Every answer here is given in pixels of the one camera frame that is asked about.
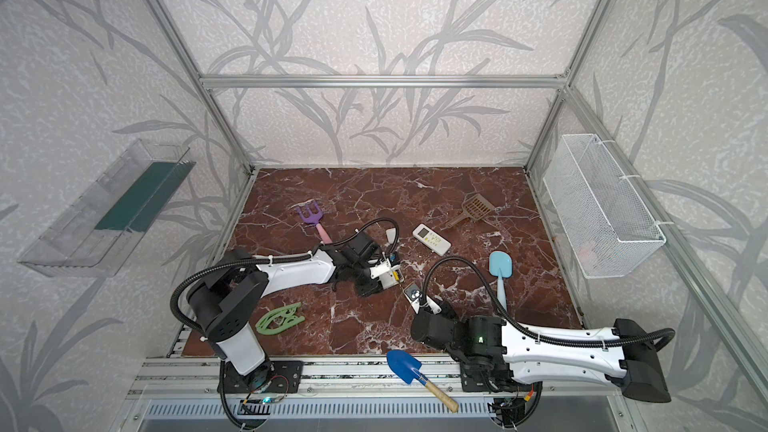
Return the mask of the white battery cover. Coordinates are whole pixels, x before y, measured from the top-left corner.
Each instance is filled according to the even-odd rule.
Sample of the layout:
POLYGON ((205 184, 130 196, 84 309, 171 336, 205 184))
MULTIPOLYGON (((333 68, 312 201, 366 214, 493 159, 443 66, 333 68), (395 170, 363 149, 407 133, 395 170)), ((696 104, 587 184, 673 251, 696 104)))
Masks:
POLYGON ((396 244, 400 239, 400 232, 398 228, 392 227, 386 230, 387 243, 390 245, 396 244))

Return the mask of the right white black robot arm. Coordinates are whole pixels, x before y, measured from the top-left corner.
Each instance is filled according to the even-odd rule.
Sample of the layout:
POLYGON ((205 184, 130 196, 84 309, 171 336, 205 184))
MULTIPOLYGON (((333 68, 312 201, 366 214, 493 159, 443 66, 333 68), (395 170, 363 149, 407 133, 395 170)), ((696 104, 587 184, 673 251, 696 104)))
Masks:
POLYGON ((411 324, 411 336, 459 363, 465 392, 517 392, 550 381, 578 381, 613 385, 635 401, 671 401, 658 352, 673 338, 672 329, 648 333, 629 319, 592 330, 494 316, 461 321, 424 308, 411 324))

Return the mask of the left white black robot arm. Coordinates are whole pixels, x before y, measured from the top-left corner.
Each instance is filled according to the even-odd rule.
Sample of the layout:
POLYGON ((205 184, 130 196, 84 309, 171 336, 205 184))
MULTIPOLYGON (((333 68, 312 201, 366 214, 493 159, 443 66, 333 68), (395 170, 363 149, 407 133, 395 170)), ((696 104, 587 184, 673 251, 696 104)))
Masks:
POLYGON ((242 377, 267 370, 266 352, 250 319, 264 296, 305 285, 352 282, 362 297, 377 294, 401 278, 394 244, 384 248, 359 231, 339 243, 309 252, 256 256, 235 251, 188 277, 172 292, 170 310, 211 344, 225 364, 242 377))

